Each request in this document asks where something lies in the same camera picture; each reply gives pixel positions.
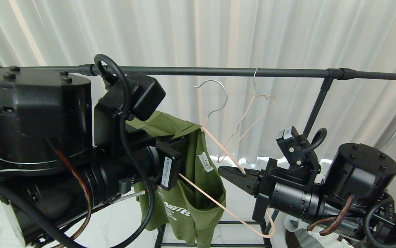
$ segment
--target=green fabric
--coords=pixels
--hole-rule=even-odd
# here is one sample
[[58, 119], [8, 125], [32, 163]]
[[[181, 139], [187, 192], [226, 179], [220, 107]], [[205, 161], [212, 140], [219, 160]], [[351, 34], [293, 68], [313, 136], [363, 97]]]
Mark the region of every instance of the green fabric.
[[[185, 148], [187, 156], [183, 157], [180, 173], [225, 206], [226, 192], [217, 168], [207, 155], [213, 171], [205, 171], [198, 158], [203, 152], [208, 154], [206, 138], [200, 125], [158, 111], [147, 121], [134, 120], [129, 124], [144, 129], [155, 137], [174, 135], [173, 138], [187, 138], [188, 146]], [[136, 192], [145, 189], [143, 183], [135, 185]], [[185, 240], [190, 245], [196, 240], [199, 248], [210, 246], [215, 227], [223, 215], [220, 207], [181, 179], [169, 191], [159, 187], [155, 196], [155, 211], [146, 229], [154, 230], [160, 225], [169, 223], [178, 239]], [[149, 198], [147, 195], [139, 196], [138, 201], [145, 218]]]

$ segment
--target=metal hanger hook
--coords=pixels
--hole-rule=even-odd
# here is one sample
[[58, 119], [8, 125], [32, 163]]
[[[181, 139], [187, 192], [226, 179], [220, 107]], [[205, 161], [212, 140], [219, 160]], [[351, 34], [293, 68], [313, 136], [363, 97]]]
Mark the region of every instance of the metal hanger hook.
[[256, 91], [256, 83], [255, 83], [254, 79], [256, 77], [256, 72], [258, 72], [259, 69], [261, 69], [261, 68], [260, 67], [256, 68], [256, 70], [254, 71], [254, 74], [253, 74], [253, 87], [254, 87], [255, 91]]
[[205, 80], [205, 81], [202, 82], [199, 86], [194, 86], [194, 88], [195, 88], [195, 89], [198, 89], [198, 88], [200, 88], [201, 86], [203, 86], [203, 84], [205, 84], [205, 83], [207, 83], [207, 82], [209, 82], [209, 81], [218, 83], [218, 84], [224, 89], [224, 93], [225, 93], [226, 99], [225, 99], [224, 104], [222, 105], [222, 107], [217, 108], [216, 110], [212, 110], [212, 111], [208, 114], [207, 118], [210, 118], [210, 115], [211, 115], [213, 112], [222, 110], [222, 109], [225, 107], [225, 105], [227, 104], [227, 100], [228, 100], [227, 90], [226, 90], [226, 88], [224, 87], [224, 85], [223, 85], [220, 81], [217, 81], [217, 80]]

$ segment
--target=clothes hanger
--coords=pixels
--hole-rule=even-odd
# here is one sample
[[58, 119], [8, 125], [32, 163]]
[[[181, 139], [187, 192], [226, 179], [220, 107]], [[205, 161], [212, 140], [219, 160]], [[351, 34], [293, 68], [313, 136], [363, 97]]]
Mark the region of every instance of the clothes hanger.
[[[210, 137], [210, 138], [211, 138], [222, 150], [223, 150], [223, 151], [225, 151], [226, 155], [229, 156], [230, 159], [231, 159], [231, 160], [238, 166], [238, 168], [242, 171], [242, 173], [245, 174], [244, 168], [242, 168], [242, 167], [239, 165], [239, 163], [234, 159], [234, 157], [232, 157], [232, 156], [229, 154], [229, 152], [228, 152], [228, 151], [227, 151], [227, 150], [226, 150], [226, 149], [225, 149], [225, 148], [213, 137], [213, 135], [206, 129], [206, 125], [207, 125], [207, 122], [209, 121], [210, 115], [211, 115], [212, 113], [216, 112], [216, 111], [219, 111], [219, 110], [223, 109], [223, 108], [225, 107], [225, 105], [227, 104], [227, 100], [228, 100], [228, 93], [227, 93], [227, 90], [226, 90], [226, 88], [224, 87], [224, 85], [223, 85], [220, 81], [217, 81], [217, 80], [205, 80], [201, 85], [199, 85], [199, 86], [194, 86], [194, 88], [198, 89], [198, 88], [200, 88], [204, 83], [207, 83], [207, 82], [209, 82], [209, 81], [213, 81], [213, 82], [218, 83], [218, 84], [224, 89], [226, 99], [225, 99], [225, 102], [224, 102], [224, 104], [223, 104], [222, 107], [220, 107], [220, 108], [218, 108], [218, 109], [216, 109], [216, 110], [211, 111], [211, 112], [207, 115], [207, 118], [206, 118], [206, 120], [204, 121], [204, 125], [201, 127], [201, 130], [202, 130], [203, 132], [205, 132], [205, 133], [206, 133], [206, 134], [207, 134], [207, 135], [208, 135], [208, 136], [209, 136], [209, 137]], [[183, 174], [179, 173], [179, 176], [181, 176], [182, 179], [184, 179], [186, 182], [188, 182], [190, 185], [192, 185], [194, 188], [196, 188], [198, 191], [200, 191], [204, 196], [206, 196], [206, 197], [209, 198], [211, 201], [213, 201], [214, 204], [217, 204], [220, 208], [224, 209], [226, 212], [228, 212], [230, 215], [232, 215], [233, 217], [235, 217], [238, 221], [240, 221], [242, 224], [244, 224], [245, 226], [247, 226], [248, 228], [250, 228], [252, 231], [254, 231], [254, 232], [255, 232], [256, 234], [258, 234], [259, 236], [264, 237], [264, 238], [270, 238], [271, 236], [274, 235], [274, 233], [275, 233], [275, 225], [274, 225], [273, 219], [272, 219], [272, 217], [271, 217], [271, 215], [270, 215], [270, 213], [269, 213], [268, 211], [266, 211], [265, 214], [266, 214], [267, 218], [269, 219], [272, 228], [270, 229], [270, 232], [269, 232], [268, 234], [262, 234], [261, 232], [258, 232], [255, 228], [253, 228], [252, 226], [250, 226], [249, 224], [247, 224], [245, 221], [243, 221], [241, 218], [239, 218], [238, 216], [236, 216], [235, 214], [233, 214], [230, 210], [228, 210], [226, 207], [224, 207], [222, 204], [220, 204], [217, 200], [215, 200], [214, 198], [212, 198], [212, 196], [209, 196], [209, 194], [207, 194], [206, 192], [204, 192], [204, 190], [202, 190], [200, 187], [198, 187], [198, 186], [195, 185], [193, 182], [191, 182], [189, 179], [187, 179], [187, 177], [185, 177]]]
[[228, 100], [228, 93], [227, 93], [227, 90], [226, 90], [226, 88], [224, 87], [224, 85], [223, 85], [220, 81], [217, 81], [217, 80], [205, 80], [205, 81], [202, 82], [199, 86], [194, 86], [194, 88], [195, 88], [195, 89], [198, 89], [198, 88], [200, 88], [201, 86], [203, 86], [203, 84], [205, 84], [205, 83], [207, 83], [207, 82], [215, 82], [215, 83], [218, 83], [218, 84], [224, 89], [226, 99], [225, 99], [224, 104], [222, 105], [222, 107], [217, 108], [217, 109], [215, 109], [215, 110], [212, 110], [212, 111], [207, 115], [207, 118], [206, 118], [206, 120], [204, 121], [204, 125], [201, 127], [201, 130], [202, 130], [203, 132], [205, 132], [205, 133], [217, 144], [217, 146], [226, 154], [226, 156], [228, 156], [228, 157], [235, 163], [235, 165], [241, 170], [241, 172], [242, 172], [243, 174], [245, 174], [246, 171], [244, 170], [244, 168], [243, 168], [243, 167], [237, 162], [237, 160], [225, 149], [225, 146], [221, 145], [221, 143], [209, 132], [209, 130], [206, 129], [207, 122], [209, 122], [209, 118], [210, 118], [210, 116], [212, 115], [212, 113], [215, 113], [216, 111], [222, 110], [222, 109], [225, 107], [225, 105], [227, 104], [227, 100]]
[[[254, 74], [253, 74], [253, 98], [251, 99], [251, 101], [250, 101], [250, 103], [249, 103], [249, 105], [248, 105], [248, 107], [247, 107], [247, 109], [245, 110], [245, 112], [244, 112], [244, 114], [242, 115], [242, 117], [241, 117], [241, 119], [239, 120], [239, 122], [238, 122], [238, 126], [236, 127], [236, 131], [230, 136], [230, 138], [227, 140], [227, 142], [225, 143], [225, 145], [224, 145], [224, 148], [228, 145], [228, 143], [230, 142], [230, 140], [231, 140], [231, 138], [233, 138], [237, 133], [238, 133], [238, 131], [239, 131], [239, 127], [241, 126], [241, 122], [244, 120], [244, 118], [246, 117], [246, 115], [247, 115], [247, 112], [249, 111], [249, 109], [250, 109], [250, 107], [251, 107], [251, 105], [252, 105], [252, 103], [253, 103], [253, 101], [256, 99], [256, 98], [259, 98], [259, 97], [264, 97], [265, 98], [265, 100], [267, 101], [267, 100], [269, 100], [271, 97], [273, 97], [273, 103], [258, 117], [258, 119], [256, 119], [254, 122], [253, 122], [253, 124], [251, 124], [250, 125], [250, 127], [248, 127], [247, 128], [247, 130], [241, 135], [241, 137], [239, 137], [239, 139], [233, 144], [233, 146], [232, 147], [230, 147], [230, 149], [229, 150], [231, 150], [231, 149], [233, 149], [238, 143], [239, 143], [239, 141], [241, 141], [241, 139], [247, 134], [247, 132], [249, 132], [249, 130], [273, 107], [273, 105], [275, 104], [275, 102], [276, 102], [276, 99], [275, 99], [275, 97], [274, 96], [266, 96], [266, 95], [263, 95], [263, 94], [261, 94], [261, 95], [256, 95], [256, 83], [255, 83], [255, 77], [256, 77], [256, 72], [258, 71], [258, 69], [260, 69], [260, 67], [258, 67], [255, 71], [254, 71]], [[220, 153], [218, 154], [218, 159], [217, 159], [217, 162], [218, 163], [220, 163], [220, 162], [222, 162], [222, 160], [224, 160], [227, 156], [224, 156], [224, 157], [221, 157], [221, 155], [222, 155], [222, 151], [220, 151]]]

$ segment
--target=curtain fold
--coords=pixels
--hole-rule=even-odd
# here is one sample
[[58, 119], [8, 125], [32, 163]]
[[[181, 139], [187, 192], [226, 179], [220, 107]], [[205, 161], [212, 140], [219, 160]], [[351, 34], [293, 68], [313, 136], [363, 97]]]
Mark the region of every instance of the curtain fold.
[[[104, 53], [119, 65], [218, 66], [396, 72], [396, 1], [0, 1], [0, 66], [92, 63]], [[221, 143], [235, 132], [253, 96], [252, 77], [156, 76], [166, 90], [160, 111], [202, 124]], [[93, 102], [105, 90], [93, 82]], [[275, 105], [230, 151], [238, 159], [280, 158], [281, 129], [302, 133], [322, 79], [258, 77], [257, 94]], [[228, 147], [266, 110], [257, 99]], [[396, 81], [334, 81], [310, 134], [325, 127], [317, 150], [332, 159], [342, 143], [374, 145], [396, 115]], [[208, 150], [218, 154], [211, 142]]]

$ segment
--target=white floor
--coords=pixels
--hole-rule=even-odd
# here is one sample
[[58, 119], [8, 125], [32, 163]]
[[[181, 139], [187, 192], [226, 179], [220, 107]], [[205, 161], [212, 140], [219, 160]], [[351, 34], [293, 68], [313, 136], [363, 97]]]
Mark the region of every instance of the white floor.
[[[256, 165], [243, 163], [244, 168], [265, 168], [266, 162], [258, 159]], [[227, 207], [240, 218], [246, 221], [251, 220], [255, 198], [248, 195], [243, 190], [232, 185], [223, 179], [227, 190]], [[80, 244], [93, 248], [107, 248], [126, 239], [132, 234], [140, 223], [141, 210], [139, 204], [134, 199], [121, 201], [100, 212], [97, 212], [91, 218], [88, 227], [83, 234], [77, 239]], [[271, 242], [275, 248], [286, 248], [284, 238], [283, 220], [284, 214], [280, 214], [276, 221], [276, 233]], [[222, 220], [236, 220], [228, 213], [223, 215]], [[71, 235], [78, 228], [78, 225], [70, 229], [67, 234]], [[152, 248], [154, 247], [157, 231], [144, 231], [130, 248]], [[183, 242], [177, 240], [169, 227], [166, 228], [164, 242]], [[213, 235], [213, 243], [226, 244], [260, 244], [262, 238], [242, 225], [219, 225]], [[1, 209], [0, 204], [0, 248], [20, 248], [22, 247], [17, 241], [16, 236], [11, 230], [11, 226]]]

